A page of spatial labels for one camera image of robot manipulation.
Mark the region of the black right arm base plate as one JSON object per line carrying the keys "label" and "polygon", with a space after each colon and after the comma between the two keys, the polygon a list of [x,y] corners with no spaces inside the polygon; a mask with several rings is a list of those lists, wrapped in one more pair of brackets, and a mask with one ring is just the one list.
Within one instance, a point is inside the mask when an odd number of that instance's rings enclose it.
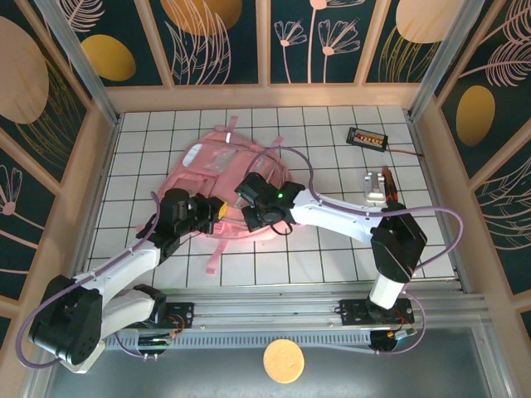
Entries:
{"label": "black right arm base plate", "polygon": [[415,322],[412,303],[400,298],[390,309],[385,309],[365,299],[343,299],[334,311],[341,317],[343,326],[385,326]]}

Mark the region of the aluminium mounting rail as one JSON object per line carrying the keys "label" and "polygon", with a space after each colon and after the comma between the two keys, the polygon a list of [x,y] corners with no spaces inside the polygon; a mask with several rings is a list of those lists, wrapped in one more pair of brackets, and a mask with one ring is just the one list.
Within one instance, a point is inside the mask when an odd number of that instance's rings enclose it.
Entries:
{"label": "aluminium mounting rail", "polygon": [[[425,312],[429,328],[472,326],[490,322],[483,296],[454,289],[427,290],[421,285],[411,295],[417,324]],[[332,330],[342,327],[336,312],[346,299],[364,300],[367,291],[352,285],[270,286],[244,288],[177,289],[168,294],[168,305],[192,303],[193,331],[251,332]]]}

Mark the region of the aluminium frame post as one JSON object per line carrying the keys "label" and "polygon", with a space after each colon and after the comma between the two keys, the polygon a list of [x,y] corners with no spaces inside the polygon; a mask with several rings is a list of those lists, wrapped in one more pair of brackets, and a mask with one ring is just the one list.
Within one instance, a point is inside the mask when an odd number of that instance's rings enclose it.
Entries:
{"label": "aluminium frame post", "polygon": [[470,29],[480,15],[485,0],[464,0],[450,29],[439,45],[436,54],[421,81],[412,105],[408,110],[409,120],[418,121],[440,84],[442,77],[450,67]]}
{"label": "aluminium frame post", "polygon": [[118,114],[105,87],[83,50],[78,33],[89,33],[104,16],[103,0],[32,0],[58,40],[92,98],[107,120],[118,123]]}

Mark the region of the silver metal bracket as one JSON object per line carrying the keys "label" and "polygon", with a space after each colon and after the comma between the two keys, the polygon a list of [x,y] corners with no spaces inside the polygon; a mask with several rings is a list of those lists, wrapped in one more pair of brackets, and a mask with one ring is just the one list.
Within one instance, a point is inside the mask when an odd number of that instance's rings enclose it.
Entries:
{"label": "silver metal bracket", "polygon": [[367,202],[384,204],[390,194],[383,172],[367,172],[363,179],[364,197]]}

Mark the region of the orange black screwdriver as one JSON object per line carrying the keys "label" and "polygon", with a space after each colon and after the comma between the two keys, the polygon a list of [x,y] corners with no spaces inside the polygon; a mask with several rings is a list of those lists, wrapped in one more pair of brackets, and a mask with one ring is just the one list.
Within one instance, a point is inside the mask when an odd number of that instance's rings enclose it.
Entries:
{"label": "orange black screwdriver", "polygon": [[391,169],[388,166],[382,167],[382,176],[384,178],[386,203],[399,202],[398,190],[392,177]]}

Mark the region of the pink student backpack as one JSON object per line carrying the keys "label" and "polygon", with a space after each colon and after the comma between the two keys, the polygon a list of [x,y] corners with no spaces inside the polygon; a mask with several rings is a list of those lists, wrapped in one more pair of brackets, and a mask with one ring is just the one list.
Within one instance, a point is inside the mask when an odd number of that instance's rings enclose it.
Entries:
{"label": "pink student backpack", "polygon": [[[193,142],[181,156],[178,163],[167,175],[158,189],[159,204],[164,194],[171,188],[188,191],[191,197],[202,194],[206,198],[218,197],[227,203],[227,211],[219,223],[220,233],[198,233],[217,242],[217,248],[207,263],[207,272],[214,274],[220,263],[222,253],[228,244],[235,240],[269,240],[293,230],[280,222],[273,228],[267,226],[258,231],[249,231],[241,209],[248,205],[236,193],[236,187],[243,181],[247,172],[257,172],[276,187],[290,182],[291,175],[287,164],[274,153],[265,153],[257,142],[235,133],[237,118],[232,117],[227,126],[217,126],[202,138]],[[165,244],[158,234],[160,216],[152,216],[152,227],[146,223],[137,229],[137,238],[147,238],[158,247],[158,261],[163,263],[180,246]]]}

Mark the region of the black charger board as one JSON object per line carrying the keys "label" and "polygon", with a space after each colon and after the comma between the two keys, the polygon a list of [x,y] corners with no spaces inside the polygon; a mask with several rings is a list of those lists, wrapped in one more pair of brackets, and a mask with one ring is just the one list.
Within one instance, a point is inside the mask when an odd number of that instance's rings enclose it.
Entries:
{"label": "black charger board", "polygon": [[387,150],[388,136],[367,130],[351,127],[348,131],[346,143],[360,148],[372,149],[383,153]]}

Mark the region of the yellow round disc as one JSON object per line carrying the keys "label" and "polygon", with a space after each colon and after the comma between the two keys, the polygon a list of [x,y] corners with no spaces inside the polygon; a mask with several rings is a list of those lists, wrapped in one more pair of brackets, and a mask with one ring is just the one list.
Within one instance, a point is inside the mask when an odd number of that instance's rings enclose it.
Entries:
{"label": "yellow round disc", "polygon": [[304,370],[304,354],[300,347],[288,339],[271,342],[264,351],[263,366],[266,374],[280,384],[296,381]]}

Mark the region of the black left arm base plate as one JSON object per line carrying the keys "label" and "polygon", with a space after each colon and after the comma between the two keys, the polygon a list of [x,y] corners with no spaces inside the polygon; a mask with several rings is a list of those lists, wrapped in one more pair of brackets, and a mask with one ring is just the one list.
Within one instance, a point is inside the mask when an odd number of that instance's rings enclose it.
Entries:
{"label": "black left arm base plate", "polygon": [[121,329],[177,329],[192,327],[193,303],[146,303],[128,306],[119,322]]}

